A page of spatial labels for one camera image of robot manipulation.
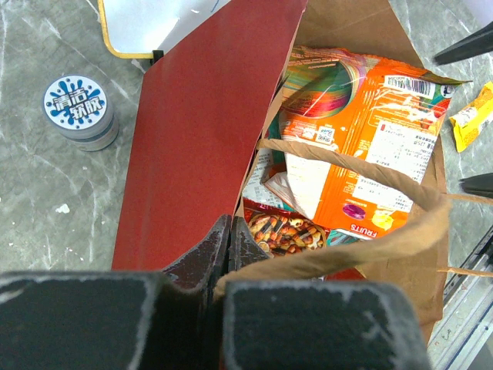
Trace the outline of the teal snack pouch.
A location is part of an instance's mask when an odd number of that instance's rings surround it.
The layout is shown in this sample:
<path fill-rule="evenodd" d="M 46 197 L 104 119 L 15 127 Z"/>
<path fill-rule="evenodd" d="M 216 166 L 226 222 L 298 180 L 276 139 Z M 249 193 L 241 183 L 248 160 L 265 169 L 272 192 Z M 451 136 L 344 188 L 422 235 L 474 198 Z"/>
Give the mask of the teal snack pouch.
<path fill-rule="evenodd" d="M 250 179 L 243 188 L 243 197 L 258 204 L 281 210 L 292 210 L 287 203 L 264 185 L 272 176 L 286 170 L 284 154 L 265 148 L 258 150 L 257 154 L 257 163 L 253 167 Z"/>

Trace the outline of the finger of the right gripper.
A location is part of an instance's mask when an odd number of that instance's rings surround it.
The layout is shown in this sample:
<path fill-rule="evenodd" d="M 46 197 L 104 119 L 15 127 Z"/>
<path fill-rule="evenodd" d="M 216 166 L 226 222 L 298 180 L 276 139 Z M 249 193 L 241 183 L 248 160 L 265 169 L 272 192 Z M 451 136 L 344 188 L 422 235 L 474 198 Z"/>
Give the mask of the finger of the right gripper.
<path fill-rule="evenodd" d="M 447 65 L 491 52 L 493 50 L 492 29 L 493 22 L 490 22 L 482 29 L 440 51 L 433 58 L 434 64 Z"/>
<path fill-rule="evenodd" d="M 460 179 L 460 185 L 465 193 L 493 198 L 493 173 L 484 173 Z"/>

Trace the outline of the orange white snack pack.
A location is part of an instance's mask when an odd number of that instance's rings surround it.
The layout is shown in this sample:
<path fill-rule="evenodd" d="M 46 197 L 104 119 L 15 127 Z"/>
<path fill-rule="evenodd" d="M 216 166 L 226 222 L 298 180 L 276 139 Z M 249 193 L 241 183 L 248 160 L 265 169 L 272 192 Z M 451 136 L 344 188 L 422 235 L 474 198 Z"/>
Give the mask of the orange white snack pack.
<path fill-rule="evenodd" d="M 288 62 L 280 136 L 421 182 L 457 87 L 401 61 L 298 46 Z M 285 164 L 267 187 L 316 224 L 377 238 L 407 222 L 413 203 L 400 191 L 293 154 Z"/>

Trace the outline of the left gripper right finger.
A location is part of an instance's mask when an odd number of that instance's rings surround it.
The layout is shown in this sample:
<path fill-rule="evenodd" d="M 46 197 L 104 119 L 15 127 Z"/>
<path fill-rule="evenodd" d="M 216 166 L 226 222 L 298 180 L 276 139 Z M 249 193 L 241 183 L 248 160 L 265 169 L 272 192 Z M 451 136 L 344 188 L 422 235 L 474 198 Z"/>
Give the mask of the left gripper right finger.
<path fill-rule="evenodd" d="M 227 271 L 238 271 L 242 267 L 269 258 L 254 241 L 247 222 L 242 217 L 234 217 L 230 231 Z"/>

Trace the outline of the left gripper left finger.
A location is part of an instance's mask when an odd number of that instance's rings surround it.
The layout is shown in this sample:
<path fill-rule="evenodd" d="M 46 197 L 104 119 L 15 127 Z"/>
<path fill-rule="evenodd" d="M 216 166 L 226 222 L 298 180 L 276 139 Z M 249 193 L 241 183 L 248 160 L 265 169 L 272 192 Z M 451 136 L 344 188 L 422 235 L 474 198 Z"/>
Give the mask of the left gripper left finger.
<path fill-rule="evenodd" d="M 184 291 L 201 291 L 211 297 L 230 245 L 231 216 L 223 215 L 208 234 L 188 252 L 163 269 L 163 273 Z"/>

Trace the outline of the small red snack bag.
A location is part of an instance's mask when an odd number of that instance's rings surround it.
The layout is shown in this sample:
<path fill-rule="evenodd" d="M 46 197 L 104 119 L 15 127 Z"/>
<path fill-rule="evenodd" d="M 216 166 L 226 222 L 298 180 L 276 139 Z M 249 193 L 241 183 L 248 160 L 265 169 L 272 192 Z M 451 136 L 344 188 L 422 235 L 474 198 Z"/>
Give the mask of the small red snack bag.
<path fill-rule="evenodd" d="M 269 257 L 282 257 L 327 246 L 330 229 L 289 210 L 243 199 L 244 218 L 260 249 Z"/>

